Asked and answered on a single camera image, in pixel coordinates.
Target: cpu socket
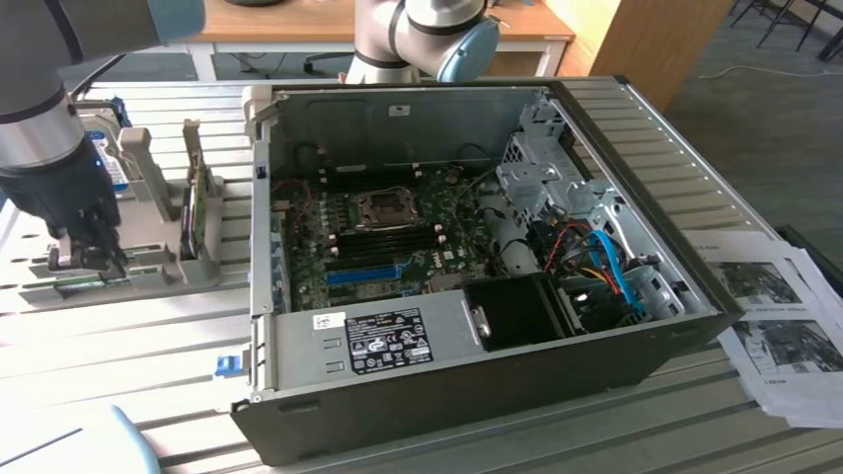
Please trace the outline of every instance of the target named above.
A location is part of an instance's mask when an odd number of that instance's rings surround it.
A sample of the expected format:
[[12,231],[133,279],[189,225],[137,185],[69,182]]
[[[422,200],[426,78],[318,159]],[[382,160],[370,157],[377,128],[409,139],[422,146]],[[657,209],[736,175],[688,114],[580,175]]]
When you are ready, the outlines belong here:
[[406,188],[389,188],[357,195],[358,229],[382,230],[416,225],[421,218],[414,194]]

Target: printed image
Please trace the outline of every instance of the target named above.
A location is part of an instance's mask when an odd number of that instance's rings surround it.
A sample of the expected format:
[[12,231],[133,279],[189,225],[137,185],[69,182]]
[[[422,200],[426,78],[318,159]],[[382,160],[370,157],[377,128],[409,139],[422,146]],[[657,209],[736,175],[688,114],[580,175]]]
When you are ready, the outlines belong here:
[[708,265],[739,303],[801,303],[773,264],[723,262]]
[[739,321],[732,329],[763,375],[843,371],[843,355],[816,321]]

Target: open computer tower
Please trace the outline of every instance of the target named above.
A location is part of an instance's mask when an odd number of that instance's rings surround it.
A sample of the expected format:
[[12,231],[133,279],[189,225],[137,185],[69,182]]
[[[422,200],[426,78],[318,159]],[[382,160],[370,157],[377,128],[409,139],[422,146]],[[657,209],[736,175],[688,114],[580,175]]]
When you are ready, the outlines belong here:
[[249,88],[252,396],[284,465],[636,384],[741,315],[560,82]]

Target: red cable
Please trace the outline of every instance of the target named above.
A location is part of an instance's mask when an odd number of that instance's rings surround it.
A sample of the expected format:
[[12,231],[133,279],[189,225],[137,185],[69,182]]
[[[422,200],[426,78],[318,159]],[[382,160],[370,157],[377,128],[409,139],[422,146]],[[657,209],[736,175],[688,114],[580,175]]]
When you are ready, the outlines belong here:
[[611,286],[611,290],[615,294],[620,293],[620,288],[617,287],[617,284],[615,283],[615,280],[611,279],[611,275],[608,274],[608,272],[605,270],[601,271],[603,276],[605,277],[605,281],[608,281],[608,285]]
[[293,221],[293,223],[297,223],[298,220],[301,220],[301,217],[304,217],[304,213],[306,212],[306,209],[309,208],[309,205],[310,205],[310,198],[312,198],[310,187],[306,186],[305,181],[289,179],[289,180],[278,181],[277,184],[272,188],[272,192],[274,193],[284,185],[288,185],[289,183],[294,183],[300,185],[301,189],[304,190],[304,195],[305,195],[304,205],[301,206],[301,213],[298,214],[298,216],[294,218],[294,221]]
[[556,239],[556,244],[553,244],[553,250],[551,251],[551,256],[548,257],[548,263],[544,265],[544,272],[547,272],[547,270],[551,269],[551,265],[553,264],[553,258],[556,257],[556,252],[559,251],[559,246],[563,244],[563,238],[565,237],[565,233],[568,232],[569,229],[575,227],[581,227],[587,231],[591,231],[591,228],[587,225],[580,224],[577,222],[571,223],[565,226],[565,229],[560,232],[559,238]]

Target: blue latch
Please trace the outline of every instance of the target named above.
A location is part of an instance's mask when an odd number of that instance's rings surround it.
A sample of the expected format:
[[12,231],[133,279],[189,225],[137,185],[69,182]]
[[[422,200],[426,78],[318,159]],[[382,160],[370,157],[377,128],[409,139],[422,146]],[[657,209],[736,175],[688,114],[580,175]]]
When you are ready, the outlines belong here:
[[216,357],[216,377],[234,377],[242,375],[242,357],[238,355],[220,355]]

